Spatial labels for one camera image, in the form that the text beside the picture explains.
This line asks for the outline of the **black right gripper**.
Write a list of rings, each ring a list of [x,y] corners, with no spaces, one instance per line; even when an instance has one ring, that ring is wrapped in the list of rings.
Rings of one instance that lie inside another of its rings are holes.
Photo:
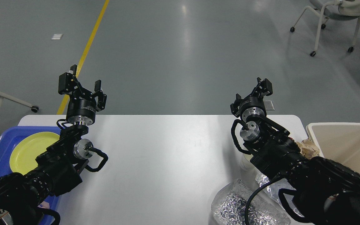
[[[256,78],[257,85],[253,88],[249,96],[242,98],[238,93],[232,104],[230,104],[231,113],[246,122],[246,118],[250,115],[267,116],[264,105],[264,97],[273,94],[273,86],[267,78]]]

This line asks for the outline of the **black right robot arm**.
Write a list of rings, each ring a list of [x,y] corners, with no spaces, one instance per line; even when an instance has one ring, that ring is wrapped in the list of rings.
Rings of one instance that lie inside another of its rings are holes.
[[[268,79],[257,78],[252,92],[236,94],[230,105],[236,117],[231,136],[237,150],[252,155],[250,162],[269,182],[256,189],[245,208],[245,223],[253,198],[285,178],[293,189],[281,188],[279,199],[295,221],[316,225],[360,225],[360,174],[324,157],[306,158],[290,132],[267,117],[263,98],[273,94]]]

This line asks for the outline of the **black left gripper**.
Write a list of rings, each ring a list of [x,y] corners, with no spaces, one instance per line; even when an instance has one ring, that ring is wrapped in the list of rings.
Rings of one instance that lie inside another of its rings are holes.
[[[76,77],[77,65],[72,65],[69,72],[65,72],[58,79],[58,93],[69,95],[69,104],[66,113],[66,121],[71,124],[92,125],[95,123],[96,111],[105,109],[107,95],[101,89],[102,81],[97,80],[92,92],[84,88]]]

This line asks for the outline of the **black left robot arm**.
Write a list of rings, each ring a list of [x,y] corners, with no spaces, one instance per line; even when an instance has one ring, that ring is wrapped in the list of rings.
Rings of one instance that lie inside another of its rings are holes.
[[[76,77],[77,65],[59,76],[58,93],[70,100],[65,119],[57,120],[59,139],[36,157],[37,167],[25,175],[12,172],[0,177],[0,225],[37,225],[45,216],[60,224],[60,214],[41,208],[49,196],[60,196],[81,184],[81,172],[100,171],[108,156],[94,147],[88,139],[88,127],[95,122],[96,113],[104,110],[106,94],[101,80],[94,91],[82,87]]]

